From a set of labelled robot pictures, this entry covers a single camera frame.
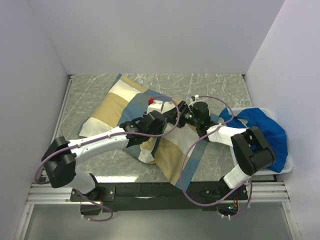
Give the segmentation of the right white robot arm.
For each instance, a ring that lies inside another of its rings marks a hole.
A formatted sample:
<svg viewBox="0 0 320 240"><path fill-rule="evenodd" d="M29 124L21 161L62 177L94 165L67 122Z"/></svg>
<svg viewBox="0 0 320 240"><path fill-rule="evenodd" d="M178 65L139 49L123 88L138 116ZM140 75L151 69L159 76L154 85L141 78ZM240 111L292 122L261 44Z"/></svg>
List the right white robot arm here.
<svg viewBox="0 0 320 240"><path fill-rule="evenodd" d="M258 127L227 126L236 117L228 105L226 108L230 118L217 123L211 120L207 103L194 101L188 105L183 101L178 105L176 118L179 120L179 127L185 124L196 127L199 141L223 144L232 148L237 164L220 179L222 185L219 187L221 197L230 200L237 194L237 187L243 185L258 171L274 164L276 154Z"/></svg>

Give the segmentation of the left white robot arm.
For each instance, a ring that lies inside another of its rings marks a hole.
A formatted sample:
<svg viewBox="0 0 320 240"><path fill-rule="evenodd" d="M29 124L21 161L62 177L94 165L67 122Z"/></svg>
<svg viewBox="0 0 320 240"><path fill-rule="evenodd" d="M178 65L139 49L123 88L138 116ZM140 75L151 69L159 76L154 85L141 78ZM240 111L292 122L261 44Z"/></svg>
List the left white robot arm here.
<svg viewBox="0 0 320 240"><path fill-rule="evenodd" d="M77 170L77 164L105 152L129 148L152 137L161 137L166 134L168 123L177 126L179 120L178 113L154 110L90 137L70 141L63 136L56 138L41 160L51 187L69 186L80 191L88 201L96 200L100 195L96 177Z"/></svg>

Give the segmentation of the blue beige patchwork pillowcase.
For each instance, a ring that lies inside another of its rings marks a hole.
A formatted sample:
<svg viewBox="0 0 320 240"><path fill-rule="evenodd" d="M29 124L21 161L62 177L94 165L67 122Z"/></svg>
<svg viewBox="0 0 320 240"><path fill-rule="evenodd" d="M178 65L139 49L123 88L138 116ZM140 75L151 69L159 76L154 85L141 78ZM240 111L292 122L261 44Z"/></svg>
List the blue beige patchwork pillowcase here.
<svg viewBox="0 0 320 240"><path fill-rule="evenodd" d="M141 117L147 110L149 98L157 95L158 92L119 74L102 103L84 121L77 135L91 137ZM196 128L186 124L163 137L152 137L141 145L123 149L124 158L115 160L115 165L135 176L138 170L145 170L137 177L139 182L159 182L164 179L178 188L187 188L207 145L207 141L199 141Z"/></svg>

